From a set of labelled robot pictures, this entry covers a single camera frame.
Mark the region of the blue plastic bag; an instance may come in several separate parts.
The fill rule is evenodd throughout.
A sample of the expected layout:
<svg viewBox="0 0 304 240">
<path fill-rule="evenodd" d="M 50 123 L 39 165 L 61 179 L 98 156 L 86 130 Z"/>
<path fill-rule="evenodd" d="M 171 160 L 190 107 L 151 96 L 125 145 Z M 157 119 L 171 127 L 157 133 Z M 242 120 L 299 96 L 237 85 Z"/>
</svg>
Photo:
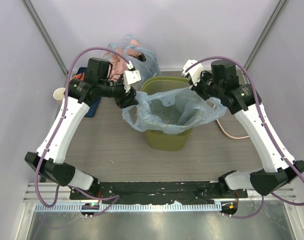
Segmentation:
<svg viewBox="0 0 304 240">
<path fill-rule="evenodd" d="M 139 91 L 137 105 L 122 110 L 123 119 L 135 130 L 179 134 L 223 117 L 227 108 L 217 98 L 203 100 L 189 87 L 148 95 Z"/>
</svg>

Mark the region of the green trash bin pink rim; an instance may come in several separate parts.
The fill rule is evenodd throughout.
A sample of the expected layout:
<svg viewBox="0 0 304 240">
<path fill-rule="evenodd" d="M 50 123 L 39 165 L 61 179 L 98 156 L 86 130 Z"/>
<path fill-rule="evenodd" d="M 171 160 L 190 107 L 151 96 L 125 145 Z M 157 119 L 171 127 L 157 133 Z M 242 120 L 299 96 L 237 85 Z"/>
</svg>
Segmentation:
<svg viewBox="0 0 304 240">
<path fill-rule="evenodd" d="M 142 91 L 148 95 L 160 92 L 171 91 L 189 87 L 189 81 L 186 78 L 171 76 L 156 76 L 147 80 L 142 87 Z M 192 128 L 178 134 L 166 134 L 160 130 L 146 130 L 144 132 L 148 145 L 161 151 L 179 151 L 187 142 Z"/>
</svg>

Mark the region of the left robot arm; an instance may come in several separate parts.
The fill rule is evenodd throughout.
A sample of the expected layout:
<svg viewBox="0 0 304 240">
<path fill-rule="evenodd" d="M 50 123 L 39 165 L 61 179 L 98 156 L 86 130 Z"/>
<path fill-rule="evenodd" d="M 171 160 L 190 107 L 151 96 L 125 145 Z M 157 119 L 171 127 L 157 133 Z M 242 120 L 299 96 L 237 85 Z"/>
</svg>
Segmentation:
<svg viewBox="0 0 304 240">
<path fill-rule="evenodd" d="M 100 98 L 114 98 L 123 109 L 137 105 L 134 85 L 141 81 L 140 72 L 129 63 L 128 69 L 117 81 L 109 79 L 112 64 L 105 59 L 92 57 L 86 71 L 69 81 L 60 112 L 49 133 L 36 152 L 28 152 L 24 158 L 39 175 L 60 186 L 81 190 L 85 198 L 92 200 L 99 193 L 98 179 L 65 163 L 70 142 L 90 107 Z"/>
</svg>

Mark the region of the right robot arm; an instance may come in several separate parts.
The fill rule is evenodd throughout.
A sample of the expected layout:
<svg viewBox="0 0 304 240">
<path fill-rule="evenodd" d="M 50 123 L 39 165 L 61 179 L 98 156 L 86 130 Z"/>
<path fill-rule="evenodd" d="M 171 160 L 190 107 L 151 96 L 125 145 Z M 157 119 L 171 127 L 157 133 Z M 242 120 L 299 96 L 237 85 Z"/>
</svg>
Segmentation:
<svg viewBox="0 0 304 240">
<path fill-rule="evenodd" d="M 261 98 L 251 84 L 240 84 L 236 63 L 227 57 L 211 57 L 211 72 L 201 61 L 188 60 L 182 75 L 189 79 L 191 89 L 202 99 L 217 98 L 241 123 L 259 154 L 262 168 L 254 171 L 231 171 L 222 175 L 218 193 L 230 197 L 238 189 L 255 190 L 267 196 L 300 178 L 304 161 L 295 158 L 285 148 L 272 127 Z"/>
</svg>

